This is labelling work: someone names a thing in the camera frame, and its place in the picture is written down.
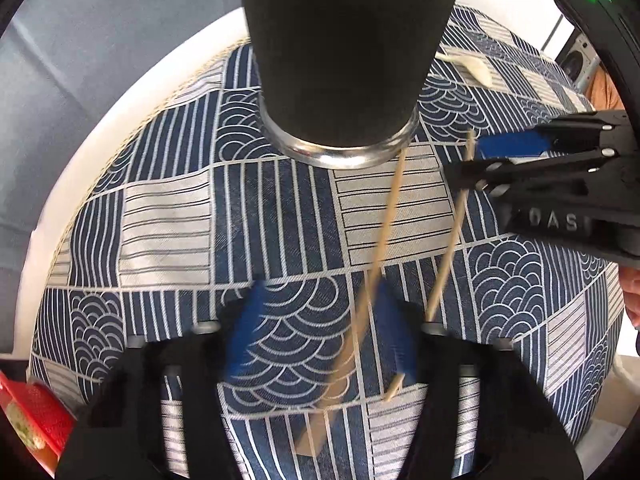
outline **wooden stick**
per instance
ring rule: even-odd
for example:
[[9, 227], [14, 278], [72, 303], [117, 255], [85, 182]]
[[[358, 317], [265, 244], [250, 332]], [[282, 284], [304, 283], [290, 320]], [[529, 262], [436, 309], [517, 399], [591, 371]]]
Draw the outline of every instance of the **wooden stick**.
[[[472, 160], [476, 153], [476, 133], [473, 130], [469, 130], [466, 133], [466, 153], [465, 160]], [[451, 262], [453, 260], [453, 254], [456, 252], [456, 245], [460, 240], [460, 229], [462, 228], [462, 222], [465, 219], [465, 205], [466, 199], [469, 195], [468, 189], [460, 190], [458, 199], [456, 200], [456, 210], [453, 215], [453, 227], [451, 228], [451, 234], [449, 235], [449, 243], [447, 250], [440, 262], [440, 268], [438, 269], [438, 275], [436, 276], [436, 282], [431, 289], [429, 299], [427, 300], [427, 311], [425, 314], [425, 320], [428, 322], [433, 321], [436, 317], [436, 311], [440, 304], [440, 297], [444, 292], [444, 288], [447, 285], [449, 279], [449, 273], [451, 270]], [[396, 374], [391, 381], [391, 385], [385, 394], [385, 402], [389, 402], [393, 399], [394, 395], [400, 389], [404, 380], [404, 374]]]
[[398, 196], [402, 184], [405, 158], [406, 148], [400, 152], [398, 163], [396, 164], [396, 172], [391, 180], [391, 189], [386, 196], [386, 209], [382, 225], [380, 226], [380, 232], [378, 233], [376, 248], [373, 253], [373, 263], [369, 271], [369, 279], [365, 276], [364, 283], [362, 283], [358, 291], [351, 327], [344, 338], [344, 346], [335, 360], [334, 371], [329, 377], [329, 386], [318, 403], [318, 408], [321, 411], [311, 416], [309, 427], [296, 443], [296, 453], [298, 454], [317, 456], [322, 446], [324, 446], [327, 425], [331, 425], [336, 411], [333, 410], [327, 413], [327, 424], [325, 423], [324, 412], [329, 407], [340, 403], [342, 393], [340, 379], [349, 374], [349, 359], [355, 352], [355, 349], [360, 347], [367, 333], [367, 328], [369, 328], [369, 303], [373, 306], [376, 301], [376, 291], [378, 290], [378, 283], [380, 282], [380, 267], [385, 259], [386, 243], [391, 233], [391, 224], [396, 217], [396, 205], [398, 204]]

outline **patterned fabric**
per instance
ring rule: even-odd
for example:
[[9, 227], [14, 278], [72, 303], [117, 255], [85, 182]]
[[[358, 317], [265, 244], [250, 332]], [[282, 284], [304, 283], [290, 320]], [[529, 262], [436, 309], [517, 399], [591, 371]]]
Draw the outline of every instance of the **patterned fabric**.
[[[452, 227], [440, 168], [460, 160], [466, 130], [492, 135], [589, 108], [555, 63], [476, 10], [453, 9], [440, 51], [478, 57], [494, 87], [435, 60], [418, 98], [384, 273], [423, 305]], [[294, 442], [344, 343], [396, 163], [331, 171], [279, 154], [256, 127], [252, 59], [246, 44], [213, 66], [100, 179], [53, 266], [31, 371], [69, 405], [86, 402], [126, 335], [181, 336], [264, 277], [267, 307], [250, 359], [219, 386], [243, 474], [393, 479], [426, 387], [405, 383], [382, 402], [395, 363], [375, 312], [341, 379], [328, 445], [315, 459], [295, 455]], [[470, 194], [440, 319], [469, 340], [513, 338], [574, 441], [612, 362], [622, 306], [615, 266], [501, 235], [484, 194]], [[454, 476], [472, 463], [478, 391], [478, 381], [461, 382]], [[187, 475], [181, 413], [179, 378], [167, 377], [167, 456]]]

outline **wave pattern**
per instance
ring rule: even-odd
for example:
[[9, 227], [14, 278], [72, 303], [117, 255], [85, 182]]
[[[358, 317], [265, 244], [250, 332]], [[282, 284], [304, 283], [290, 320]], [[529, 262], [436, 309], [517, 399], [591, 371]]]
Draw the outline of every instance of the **wave pattern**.
[[[239, 297], [228, 290], [224, 304]], [[225, 387], [229, 409], [263, 413], [276, 408], [314, 406], [321, 399], [332, 363], [350, 325], [344, 276], [268, 286], [266, 311], [249, 346], [249, 359]], [[344, 401], [358, 395], [349, 372], [341, 379]]]
[[547, 316], [542, 259], [535, 246], [510, 238], [471, 249], [481, 342], [530, 332]]
[[277, 156], [260, 131], [258, 90], [226, 92], [220, 107], [214, 161], [227, 162]]
[[591, 355], [589, 355], [584, 365], [582, 393], [578, 400], [578, 406], [583, 407], [600, 391], [604, 378], [608, 373], [608, 370], [605, 370], [606, 362], [607, 341], [604, 340], [591, 351]]
[[588, 285], [596, 276], [599, 276], [605, 264], [606, 262], [602, 258], [580, 253], [580, 267], [584, 284]]
[[[70, 293], [71, 331], [78, 373], [90, 382], [103, 380], [124, 351], [120, 298], [112, 292]], [[85, 398], [90, 393], [83, 391]]]
[[469, 128], [480, 134], [488, 133], [484, 109], [474, 99], [471, 89], [434, 75], [428, 76], [420, 92], [418, 110], [433, 140], [464, 140]]
[[124, 150], [122, 150], [122, 152], [120, 152], [116, 157], [116, 160], [111, 163], [109, 169], [100, 177], [100, 180], [98, 180], [98, 184], [95, 185], [92, 194], [103, 193], [124, 184], [135, 147], [135, 140], [132, 140], [127, 144]]

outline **screw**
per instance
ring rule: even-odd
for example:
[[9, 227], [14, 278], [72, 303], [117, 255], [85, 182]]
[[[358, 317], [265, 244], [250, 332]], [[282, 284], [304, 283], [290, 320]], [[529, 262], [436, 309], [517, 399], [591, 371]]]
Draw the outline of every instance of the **screw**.
[[194, 334], [213, 334], [220, 330], [220, 323], [217, 321], [201, 321], [200, 323], [193, 325], [192, 332]]
[[478, 377], [475, 365], [460, 365], [460, 377]]
[[422, 331], [429, 335], [447, 335], [447, 330], [442, 323], [430, 322], [422, 324]]
[[494, 348], [496, 350], [513, 350], [513, 343], [510, 337], [497, 337], [494, 341]]
[[127, 348], [142, 348], [146, 344], [143, 335], [130, 335], [127, 337]]
[[494, 198], [502, 196], [509, 190], [510, 187], [511, 186], [509, 184], [499, 184], [489, 192], [489, 195], [493, 196]]
[[178, 365], [168, 365], [164, 369], [164, 374], [169, 377], [180, 376], [182, 369]]

